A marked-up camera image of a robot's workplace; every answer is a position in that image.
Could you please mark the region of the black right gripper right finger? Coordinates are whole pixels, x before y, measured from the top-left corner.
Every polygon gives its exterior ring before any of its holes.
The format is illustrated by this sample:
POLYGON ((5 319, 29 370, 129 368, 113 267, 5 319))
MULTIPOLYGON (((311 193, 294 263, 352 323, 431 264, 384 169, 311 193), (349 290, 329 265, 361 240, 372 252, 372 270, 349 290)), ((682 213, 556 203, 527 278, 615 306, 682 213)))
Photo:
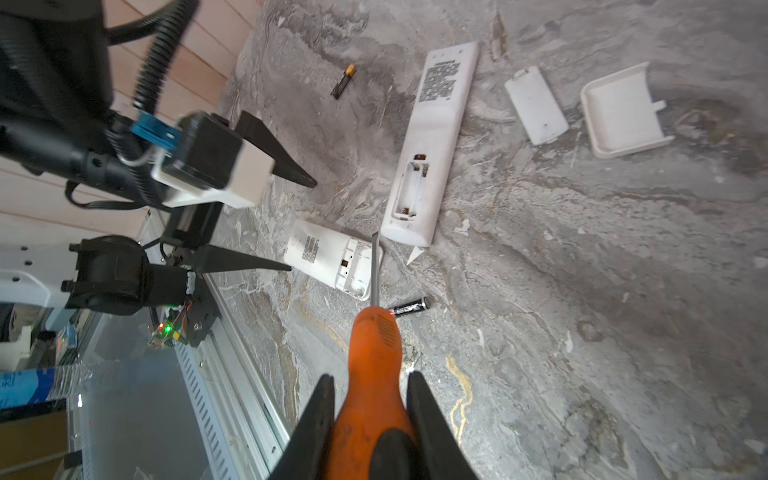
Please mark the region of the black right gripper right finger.
POLYGON ((419 479, 478 479, 419 371, 409 374, 406 409, 418 443, 419 479))

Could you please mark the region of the black gold AAA battery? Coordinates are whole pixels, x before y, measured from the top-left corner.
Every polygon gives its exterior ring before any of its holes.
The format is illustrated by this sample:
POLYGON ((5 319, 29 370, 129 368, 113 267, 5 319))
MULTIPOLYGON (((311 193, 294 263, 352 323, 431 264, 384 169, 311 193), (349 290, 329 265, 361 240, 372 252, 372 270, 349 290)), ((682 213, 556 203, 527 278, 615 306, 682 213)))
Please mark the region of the black gold AAA battery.
POLYGON ((352 78, 354 77, 357 69, 354 64, 350 64, 344 71, 342 78, 337 82, 337 84, 334 86, 334 88, 331 91, 331 96, 338 100, 349 83, 351 82, 352 78))

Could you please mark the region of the black red AAA battery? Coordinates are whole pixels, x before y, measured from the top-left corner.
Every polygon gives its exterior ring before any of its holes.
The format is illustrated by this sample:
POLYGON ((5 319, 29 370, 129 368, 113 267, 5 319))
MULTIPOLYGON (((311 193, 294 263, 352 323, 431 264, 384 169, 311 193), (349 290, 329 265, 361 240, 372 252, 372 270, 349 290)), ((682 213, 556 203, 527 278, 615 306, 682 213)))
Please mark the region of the black red AAA battery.
POLYGON ((421 297, 417 300, 407 302, 389 309, 389 312, 396 318, 405 315, 411 315, 426 311, 430 308, 427 297, 421 297))

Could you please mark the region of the short white remote control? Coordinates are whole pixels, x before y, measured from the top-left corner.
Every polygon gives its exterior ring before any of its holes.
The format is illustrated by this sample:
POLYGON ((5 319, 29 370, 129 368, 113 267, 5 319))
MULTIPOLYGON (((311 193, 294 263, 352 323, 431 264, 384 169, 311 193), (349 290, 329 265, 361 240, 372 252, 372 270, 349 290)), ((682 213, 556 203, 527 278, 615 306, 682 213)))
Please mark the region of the short white remote control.
POLYGON ((372 259, 370 240, 301 219, 284 254, 287 265, 358 301, 370 299, 372 259))

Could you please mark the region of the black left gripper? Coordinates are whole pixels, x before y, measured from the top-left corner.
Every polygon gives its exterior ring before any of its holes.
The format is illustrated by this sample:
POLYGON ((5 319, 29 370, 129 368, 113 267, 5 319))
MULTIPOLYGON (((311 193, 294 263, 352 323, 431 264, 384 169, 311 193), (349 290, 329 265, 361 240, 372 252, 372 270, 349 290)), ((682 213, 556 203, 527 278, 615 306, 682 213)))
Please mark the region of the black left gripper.
MULTIPOLYGON (((292 183, 315 188, 318 182, 287 152, 266 124, 248 111, 242 111, 235 132, 274 160, 272 174, 292 183)), ((202 274, 244 270, 291 271, 281 262, 207 245, 215 231, 224 205, 220 202, 177 207, 160 236, 165 245, 181 247, 179 262, 202 274)))

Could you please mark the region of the orange handled screwdriver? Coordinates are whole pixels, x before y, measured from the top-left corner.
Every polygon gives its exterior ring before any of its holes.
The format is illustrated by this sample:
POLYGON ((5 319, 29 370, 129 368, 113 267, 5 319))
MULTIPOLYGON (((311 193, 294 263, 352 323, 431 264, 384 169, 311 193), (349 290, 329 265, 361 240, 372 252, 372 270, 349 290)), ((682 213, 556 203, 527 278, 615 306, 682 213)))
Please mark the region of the orange handled screwdriver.
POLYGON ((402 338, 379 302, 379 235, 372 238, 370 306, 353 322, 348 389, 331 430, 325 479, 413 479, 414 428, 399 386, 402 338))

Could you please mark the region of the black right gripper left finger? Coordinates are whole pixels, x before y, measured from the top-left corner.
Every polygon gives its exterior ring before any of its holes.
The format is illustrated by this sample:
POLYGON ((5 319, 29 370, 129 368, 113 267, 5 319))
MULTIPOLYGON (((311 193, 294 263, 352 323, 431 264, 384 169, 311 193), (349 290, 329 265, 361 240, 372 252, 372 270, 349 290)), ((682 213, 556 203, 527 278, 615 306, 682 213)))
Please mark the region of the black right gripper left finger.
POLYGON ((320 479, 326 443, 334 422, 335 388, 331 375, 323 374, 304 409, 269 480, 320 479))

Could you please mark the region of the white battery compartment cover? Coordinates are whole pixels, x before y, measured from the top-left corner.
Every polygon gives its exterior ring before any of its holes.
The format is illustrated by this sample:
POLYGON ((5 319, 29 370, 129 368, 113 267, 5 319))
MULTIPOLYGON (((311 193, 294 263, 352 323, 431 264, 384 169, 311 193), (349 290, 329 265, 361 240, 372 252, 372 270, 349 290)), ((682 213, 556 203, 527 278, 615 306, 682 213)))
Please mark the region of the white battery compartment cover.
POLYGON ((505 89, 534 146, 549 143, 569 129, 569 124, 537 66, 518 71, 505 89))

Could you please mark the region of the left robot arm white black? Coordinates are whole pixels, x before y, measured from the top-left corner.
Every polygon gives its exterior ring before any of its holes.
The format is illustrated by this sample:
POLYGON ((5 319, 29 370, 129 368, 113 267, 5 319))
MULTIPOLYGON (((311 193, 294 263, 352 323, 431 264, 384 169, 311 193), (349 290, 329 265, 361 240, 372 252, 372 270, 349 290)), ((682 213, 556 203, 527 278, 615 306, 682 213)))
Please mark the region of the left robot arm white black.
POLYGON ((122 25, 99 1, 5 1, 1 5, 1 153, 34 175, 109 194, 94 208, 169 213, 154 244, 106 235, 70 244, 60 274, 12 267, 8 286, 32 304, 155 317, 152 345, 199 345, 220 310, 210 273, 281 271, 284 264, 211 244, 224 207, 257 205, 270 179, 313 188, 315 179, 262 120, 236 124, 205 111, 177 123, 157 108, 198 5, 172 1, 122 25))

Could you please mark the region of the short remote battery cover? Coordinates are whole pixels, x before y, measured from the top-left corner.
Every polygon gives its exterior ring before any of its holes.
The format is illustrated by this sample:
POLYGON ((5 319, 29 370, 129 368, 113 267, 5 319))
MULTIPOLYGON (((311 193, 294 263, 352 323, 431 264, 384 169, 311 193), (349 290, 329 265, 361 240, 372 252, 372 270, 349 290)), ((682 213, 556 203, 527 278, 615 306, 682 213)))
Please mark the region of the short remote battery cover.
POLYGON ((647 82, 649 63, 623 69, 586 84, 580 99, 593 154, 617 158, 670 144, 658 113, 666 108, 655 101, 647 82))

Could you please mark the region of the long white remote control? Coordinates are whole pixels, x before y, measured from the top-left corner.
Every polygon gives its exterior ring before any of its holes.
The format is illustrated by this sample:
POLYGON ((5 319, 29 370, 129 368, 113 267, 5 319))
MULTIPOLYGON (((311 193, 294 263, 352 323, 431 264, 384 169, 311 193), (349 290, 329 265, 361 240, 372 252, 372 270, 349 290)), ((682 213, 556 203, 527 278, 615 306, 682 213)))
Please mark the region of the long white remote control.
POLYGON ((380 233, 394 242, 432 244, 454 158, 479 44, 427 54, 380 233))

